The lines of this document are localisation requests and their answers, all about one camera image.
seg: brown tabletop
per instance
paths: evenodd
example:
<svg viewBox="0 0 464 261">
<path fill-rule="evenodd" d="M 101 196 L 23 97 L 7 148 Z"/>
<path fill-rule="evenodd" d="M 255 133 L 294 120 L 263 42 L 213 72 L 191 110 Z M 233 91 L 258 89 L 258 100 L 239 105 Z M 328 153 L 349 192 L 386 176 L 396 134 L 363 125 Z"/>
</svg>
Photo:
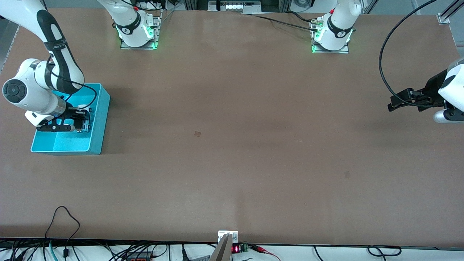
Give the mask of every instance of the brown tabletop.
<svg viewBox="0 0 464 261">
<path fill-rule="evenodd" d="M 175 12 L 156 51 L 119 50 L 104 9 L 51 13 L 86 82 L 111 95 L 103 152 L 31 153 L 35 129 L 0 99 L 0 236 L 41 237 L 65 205 L 81 238 L 233 229 L 253 242 L 464 246 L 463 126 L 434 123 L 436 109 L 387 111 L 378 55 L 400 16 L 362 15 L 350 54 L 336 55 L 237 13 Z M 0 82 L 47 57 L 21 28 Z M 396 91 L 420 89 L 457 57 L 448 26 L 413 16 L 385 74 Z M 50 236 L 74 229 L 60 212 Z"/>
</svg>

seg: blue plastic tray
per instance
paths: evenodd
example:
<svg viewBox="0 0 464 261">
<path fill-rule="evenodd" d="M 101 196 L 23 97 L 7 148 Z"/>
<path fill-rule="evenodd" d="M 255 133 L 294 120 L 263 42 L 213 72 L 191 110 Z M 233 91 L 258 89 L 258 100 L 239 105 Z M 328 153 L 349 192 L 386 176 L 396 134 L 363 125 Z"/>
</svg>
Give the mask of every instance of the blue plastic tray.
<svg viewBox="0 0 464 261">
<path fill-rule="evenodd" d="M 102 152 L 110 95 L 101 84 L 86 85 L 97 91 L 97 98 L 90 106 L 92 108 L 92 113 L 90 114 L 90 131 L 81 133 L 77 131 L 55 133 L 35 131 L 31 152 L 50 155 L 98 155 Z M 68 96 L 68 94 L 58 91 L 54 91 L 54 93 L 58 96 Z M 68 102 L 73 106 L 79 106 L 81 104 L 88 104 L 93 97 L 94 92 L 89 88 L 83 87 L 74 93 Z"/>
</svg>

